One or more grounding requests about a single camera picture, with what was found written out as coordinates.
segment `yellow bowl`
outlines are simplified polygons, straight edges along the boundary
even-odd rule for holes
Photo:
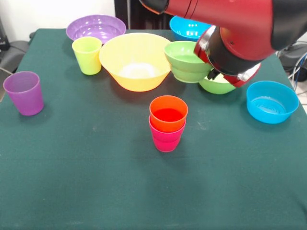
[[[170,41],[155,34],[131,33],[105,43],[101,65],[123,88],[144,92],[158,87],[171,71],[164,48]]]

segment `cup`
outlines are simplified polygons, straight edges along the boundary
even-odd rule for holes
[[[180,142],[185,126],[186,121],[184,122],[183,127],[181,127],[176,132],[165,133],[154,128],[149,117],[149,127],[152,133],[154,145],[161,152],[172,152],[176,149]]]
[[[172,133],[181,129],[188,115],[188,106],[180,98],[164,95],[149,105],[150,121],[161,132]]]
[[[24,116],[38,114],[44,108],[40,79],[34,72],[21,71],[10,75],[3,88]]]
[[[72,43],[80,70],[86,75],[97,74],[101,70],[99,51],[102,42],[96,37],[81,37]]]

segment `orange cup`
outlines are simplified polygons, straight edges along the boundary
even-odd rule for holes
[[[181,129],[187,119],[188,106],[180,98],[164,95],[149,105],[150,121],[161,132],[172,133]]]

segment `bowl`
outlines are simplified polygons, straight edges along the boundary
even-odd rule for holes
[[[174,16],[169,27],[172,30],[176,41],[197,42],[201,35],[210,28],[210,24]]]
[[[73,41],[91,36],[100,39],[102,44],[125,32],[123,21],[108,15],[88,15],[73,21],[66,29],[66,35]]]
[[[235,89],[235,86],[230,84],[223,74],[217,75],[214,80],[205,77],[199,84],[204,90],[213,94],[226,94]]]
[[[248,87],[246,95],[250,115],[267,124],[285,121],[299,106],[296,93],[274,81],[258,81]]]
[[[196,42],[176,41],[165,47],[174,77],[185,83],[197,83],[206,77],[212,66],[194,54]]]
[[[149,91],[158,87],[171,70],[164,54],[169,43],[155,34],[124,34],[101,47],[99,60],[123,88]]]

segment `blue bowl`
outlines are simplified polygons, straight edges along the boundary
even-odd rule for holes
[[[203,32],[209,29],[211,25],[174,16],[169,22],[169,27],[176,41],[197,42]]]
[[[247,90],[248,112],[267,124],[285,121],[297,110],[299,99],[289,87],[274,81],[258,81]]]

